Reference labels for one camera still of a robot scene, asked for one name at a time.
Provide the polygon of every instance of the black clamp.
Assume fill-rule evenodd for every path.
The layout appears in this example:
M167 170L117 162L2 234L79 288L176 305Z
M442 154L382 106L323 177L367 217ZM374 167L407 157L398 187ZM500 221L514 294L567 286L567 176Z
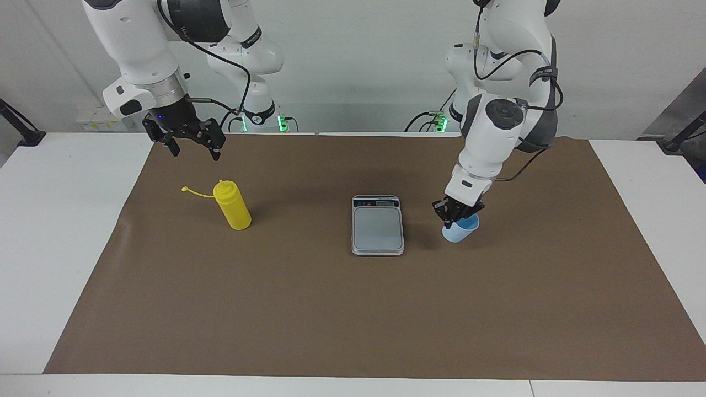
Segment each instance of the black clamp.
M449 196L441 201L435 201L432 206L447 229L450 229L454 222L470 218L485 208L483 201L478 200L476 205L471 207Z
M529 84L532 85L538 79L542 81L549 81L550 79L556 79L558 70L555 66L545 66L543 68L537 69L532 73L532 77L529 78Z
M181 152L176 138L186 138L191 139L199 145L205 146L213 160L218 161L220 158L220 150L223 148L226 139L215 119L185 124L177 129L170 129L164 132L152 115L147 114L142 120L142 125L145 127L150 140L155 143L161 143L165 148L169 149L174 157L178 156Z

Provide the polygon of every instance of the white table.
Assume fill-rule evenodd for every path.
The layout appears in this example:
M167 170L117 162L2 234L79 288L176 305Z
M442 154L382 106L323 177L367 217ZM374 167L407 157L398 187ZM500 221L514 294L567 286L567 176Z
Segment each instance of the white table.
M652 142L591 144L705 338L706 185ZM151 146L50 134L0 168L0 396L706 396L706 383L41 375Z

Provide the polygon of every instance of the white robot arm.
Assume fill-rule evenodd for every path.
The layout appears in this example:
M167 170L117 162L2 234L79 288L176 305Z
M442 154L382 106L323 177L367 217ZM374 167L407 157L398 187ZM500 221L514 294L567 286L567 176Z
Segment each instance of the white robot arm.
M256 73L274 73L282 68L281 51L262 36L249 1L83 0L83 8L121 71L121 77L103 92L106 105L118 117L148 110L143 125L150 138L167 146L175 156L179 147L174 138L189 138L208 148L217 160L225 135L215 119L202 122L196 116L193 102L197 100L189 97L186 79L167 47L160 14L195 47L198 46L193 42L220 42L213 45L218 46L213 47L217 50L213 53L232 63L250 66ZM232 52L221 50L224 47ZM211 66L235 84L237 97L243 97L249 73L210 58ZM263 114L274 107L266 83L257 76L252 80L246 109L237 109L249 119L255 119L252 114Z
M282 70L282 50L267 38L255 21L250 0L230 0L232 28L221 42L210 47L216 55L245 66L252 74L247 99L243 108L244 123L248 131L279 131L279 108L272 99L270 89L261 75ZM232 65L215 57L208 57L208 64L236 87L241 97L247 85L247 75Z
M559 1L474 0L481 7L475 43L455 45L447 54L457 84L448 113L465 137L446 197L433 205L447 230L484 208L481 198L514 148L544 150L556 135L556 98L563 94L556 44L544 19ZM526 100L486 91L485 80L511 81L523 68L534 72Z

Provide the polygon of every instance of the green led light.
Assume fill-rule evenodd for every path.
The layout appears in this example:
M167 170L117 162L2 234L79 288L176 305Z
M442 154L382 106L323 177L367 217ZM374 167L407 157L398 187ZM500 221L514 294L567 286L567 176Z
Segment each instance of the green led light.
M436 132L442 134L446 132L446 126L448 125L448 119L446 116L441 116L441 123L436 127Z
M280 122L280 131L287 132L287 130L289 129L287 120L285 120L285 118L281 116L277 116L277 120Z

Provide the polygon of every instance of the yellow squeeze bottle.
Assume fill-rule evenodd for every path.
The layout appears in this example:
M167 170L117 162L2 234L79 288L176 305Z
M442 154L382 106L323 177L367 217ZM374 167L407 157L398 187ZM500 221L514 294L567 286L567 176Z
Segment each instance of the yellow squeeze bottle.
M245 230L253 222L253 218L248 212L248 208L245 206L245 200L243 200L243 195L238 189L238 185L233 181L220 180L216 186L213 187L213 196L206 196L205 194L197 193L187 186L181 188L181 191L188 191L200 197L206 197L207 199L216 199L218 206L223 211L228 224L233 230Z

